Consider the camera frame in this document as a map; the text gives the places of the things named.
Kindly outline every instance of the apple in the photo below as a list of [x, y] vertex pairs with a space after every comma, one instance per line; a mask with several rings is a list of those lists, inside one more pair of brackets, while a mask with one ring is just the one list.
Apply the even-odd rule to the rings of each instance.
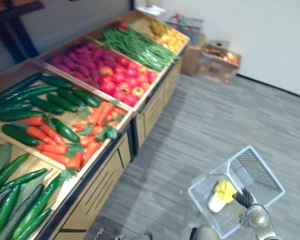
[[112, 82], [112, 76], [110, 75], [102, 75], [99, 77], [100, 84]]
[[148, 77], [149, 83], [152, 84], [156, 80], [158, 74], [154, 71], [148, 71], [146, 76]]
[[116, 90], [116, 85], [112, 81], [105, 82], [101, 85], [101, 91], [112, 95]]
[[126, 83], [133, 89], [134, 87], [138, 86], [138, 80], [134, 77], [127, 77], [125, 79]]
[[112, 70], [111, 67], [104, 65], [99, 68], [99, 73], [100, 73], [100, 75], [112, 76], [114, 74], [114, 71]]
[[112, 77], [112, 81], [117, 85], [123, 83], [125, 80], [126, 77], [122, 73], [115, 73]]
[[146, 91], [150, 87], [150, 83], [146, 81], [139, 81], [138, 86]]
[[141, 87], [136, 86], [134, 89], [131, 91], [132, 96], [136, 96], [138, 99], [141, 98], [141, 96], [145, 93], [145, 90], [143, 90]]
[[124, 91], [125, 93], [129, 94], [131, 91], [131, 87], [129, 86], [128, 83], [122, 82], [118, 85], [118, 90]]
[[130, 69], [128, 68], [126, 71], [125, 71], [125, 76], [127, 78], [129, 77], [132, 77], [132, 78], [136, 78], [138, 76], [138, 72], [136, 69]]
[[124, 101], [125, 97], [126, 97], [127, 93], [125, 91], [122, 91], [122, 90], [115, 90], [114, 93], [113, 93], [113, 97], [115, 99], [118, 99], [120, 101]]
[[138, 98], [136, 96], [133, 96], [133, 95], [127, 95], [123, 99], [123, 102], [125, 104], [128, 104], [129, 106], [133, 107], [138, 102]]

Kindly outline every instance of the wooden crate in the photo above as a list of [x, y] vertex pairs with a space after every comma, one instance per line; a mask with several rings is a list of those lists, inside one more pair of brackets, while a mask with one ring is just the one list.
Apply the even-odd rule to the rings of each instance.
[[[69, 80], [70, 82], [76, 84], [76, 85], [80, 85], [83, 89], [91, 92], [91, 93], [94, 93], [100, 97], [103, 97], [104, 99], [106, 100], [114, 100], [115, 98], [97, 88], [95, 88], [94, 86], [91, 86], [79, 79], [77, 79], [76, 77], [74, 76], [71, 76], [70, 74], [54, 67], [53, 65], [49, 64], [48, 61], [56, 56], [56, 55], [61, 55], [61, 54], [64, 54], [67, 52], [67, 50], [69, 48], [71, 48], [72, 46], [75, 46], [83, 41], [88, 41], [88, 42], [91, 42], [97, 46], [104, 46], [102, 42], [90, 37], [90, 36], [79, 36], [73, 40], [70, 40], [50, 51], [47, 51], [45, 53], [43, 53], [42, 55], [38, 56], [35, 58], [35, 60], [41, 65], [43, 66], [46, 70], [49, 70], [51, 72], [54, 72], [56, 75], [60, 76], [60, 77], [63, 77], [67, 80]], [[120, 55], [123, 55], [122, 53], [114, 50], [114, 49], [111, 49], [112, 51], [116, 52], [117, 54], [120, 54]], [[150, 85], [150, 87], [145, 91], [145, 93], [142, 95], [142, 97], [139, 99], [139, 101], [135, 104], [134, 107], [131, 107], [127, 104], [125, 104], [124, 102], [120, 102], [120, 106], [122, 106], [123, 108], [125, 109], [128, 109], [128, 110], [132, 110], [134, 113], [136, 113], [137, 111], [139, 111], [147, 102], [147, 97], [149, 96], [149, 94], [156, 88], [156, 86], [159, 84], [162, 76], [165, 74], [165, 72], [169, 69], [169, 66], [171, 65], [172, 63], [170, 63], [168, 66], [166, 66], [157, 76], [157, 78], [154, 80], [154, 82]]]
[[[2, 75], [0, 75], [0, 90], [3, 90], [4, 88], [4, 83], [9, 83], [9, 80], [12, 80], [13, 83], [18, 83], [20, 81], [22, 81], [24, 78], [31, 76], [35, 73], [44, 73], [45, 75], [50, 75], [50, 76], [54, 76], [55, 74], [48, 70], [45, 69], [44, 67], [42, 67], [40, 64], [38, 64], [36, 61], [33, 60], [28, 60], [25, 61], [24, 63], [21, 63], [13, 68], [11, 68], [10, 70], [8, 70], [7, 72], [3, 73]], [[43, 84], [43, 82], [41, 82], [40, 80], [37, 80], [34, 85], [36, 84]], [[78, 82], [73, 82], [73, 85], [77, 88], [80, 89], [82, 91], [86, 91], [84, 88], [82, 88]], [[41, 95], [40, 98], [46, 100], [46, 95]], [[125, 110], [124, 108], [122, 108], [125, 112], [125, 117], [124, 119], [121, 121], [121, 123], [116, 127], [117, 130], [119, 132], [122, 132], [126, 126], [130, 123], [130, 120], [132, 118], [132, 111], [128, 111]], [[69, 111], [65, 111], [64, 114], [62, 115], [54, 115], [52, 114], [52, 117], [59, 119], [60, 121], [62, 121], [64, 124], [66, 124], [68, 127], [72, 127], [73, 123], [78, 123], [81, 122], [82, 119], [81, 117], [73, 112], [69, 112]], [[33, 155], [35, 155], [36, 157], [42, 159], [43, 161], [48, 161], [50, 162], [51, 159], [43, 154], [41, 154], [38, 150], [36, 150], [33, 147], [29, 147], [26, 146], [24, 144], [22, 144], [21, 142], [5, 135], [4, 133], [1, 132], [1, 126], [4, 124], [4, 122], [0, 122], [0, 135], [8, 142], [13, 143], [17, 146], [19, 146], [20, 148], [26, 150], [27, 152], [32, 153]], [[104, 141], [104, 143], [102, 144], [102, 146], [97, 150], [97, 152], [91, 157], [91, 159], [96, 159], [100, 154], [102, 154], [102, 152], [104, 151], [104, 149], [107, 148], [107, 146], [110, 144], [110, 140], [107, 139], [106, 141]], [[88, 169], [90, 167], [90, 165], [93, 163], [93, 160], [88, 161], [88, 163], [84, 166], [84, 169]], [[55, 165], [58, 166], [59, 168], [62, 168], [63, 165], [54, 161]]]

